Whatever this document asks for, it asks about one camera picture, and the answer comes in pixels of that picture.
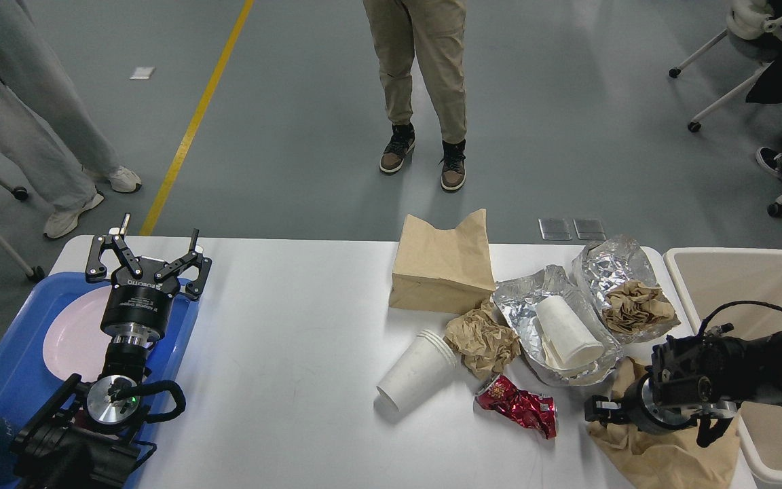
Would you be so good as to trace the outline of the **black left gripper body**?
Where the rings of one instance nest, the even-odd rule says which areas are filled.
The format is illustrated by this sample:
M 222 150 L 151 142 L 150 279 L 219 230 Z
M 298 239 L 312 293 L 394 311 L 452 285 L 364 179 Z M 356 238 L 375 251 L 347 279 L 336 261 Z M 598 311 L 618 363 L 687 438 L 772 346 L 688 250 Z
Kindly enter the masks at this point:
M 140 278 L 134 278 L 126 266 L 116 269 L 100 330 L 115 337 L 125 334 L 128 326 L 137 325 L 148 330 L 150 337 L 164 337 L 174 296 L 181 288 L 176 276 L 156 282 L 155 275 L 165 265 L 165 262 L 141 262 Z

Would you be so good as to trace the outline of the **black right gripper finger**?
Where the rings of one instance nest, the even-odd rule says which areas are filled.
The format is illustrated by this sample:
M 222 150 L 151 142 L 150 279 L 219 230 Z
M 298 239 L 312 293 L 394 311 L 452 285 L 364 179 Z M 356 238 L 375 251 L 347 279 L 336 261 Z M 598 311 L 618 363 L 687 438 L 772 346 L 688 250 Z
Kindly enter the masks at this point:
M 626 412 L 619 402 L 606 396 L 593 395 L 584 402 L 584 420 L 597 422 L 601 425 L 626 424 Z

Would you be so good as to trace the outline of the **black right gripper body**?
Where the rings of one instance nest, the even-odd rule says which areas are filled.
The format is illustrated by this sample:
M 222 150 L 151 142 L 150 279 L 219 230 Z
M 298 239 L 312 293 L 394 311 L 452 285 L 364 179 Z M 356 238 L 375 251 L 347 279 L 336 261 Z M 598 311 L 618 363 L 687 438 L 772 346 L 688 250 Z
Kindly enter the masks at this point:
M 622 412 L 640 431 L 652 435 L 665 435 L 695 427 L 696 421 L 677 408 L 656 405 L 651 387 L 652 375 L 642 376 L 624 392 Z

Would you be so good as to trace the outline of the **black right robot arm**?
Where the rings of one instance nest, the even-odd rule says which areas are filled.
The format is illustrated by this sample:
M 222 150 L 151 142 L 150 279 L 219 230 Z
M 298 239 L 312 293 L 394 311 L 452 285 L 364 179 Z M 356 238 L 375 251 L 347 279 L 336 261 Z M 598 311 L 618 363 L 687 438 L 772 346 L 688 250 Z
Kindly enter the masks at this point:
M 692 336 L 667 336 L 654 346 L 643 376 L 617 399 L 587 399 L 584 419 L 603 427 L 632 424 L 652 435 L 695 427 L 697 444 L 707 448 L 742 403 L 782 408 L 782 330 L 744 340 L 730 334 L 732 324 L 711 320 L 713 314 Z

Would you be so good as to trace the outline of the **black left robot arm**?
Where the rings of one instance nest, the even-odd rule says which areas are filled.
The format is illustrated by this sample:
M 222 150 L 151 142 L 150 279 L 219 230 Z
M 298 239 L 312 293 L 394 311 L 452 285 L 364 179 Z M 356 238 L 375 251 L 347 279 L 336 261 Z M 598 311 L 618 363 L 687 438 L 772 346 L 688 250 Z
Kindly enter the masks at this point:
M 186 398 L 175 381 L 149 382 L 148 358 L 166 335 L 177 296 L 196 302 L 212 267 L 193 229 L 186 254 L 173 261 L 136 256 L 126 242 L 130 214 L 95 236 L 85 279 L 109 282 L 100 330 L 109 335 L 97 379 L 71 374 L 16 434 L 20 488 L 121 488 L 154 454 L 137 439 L 143 425 L 183 414 Z

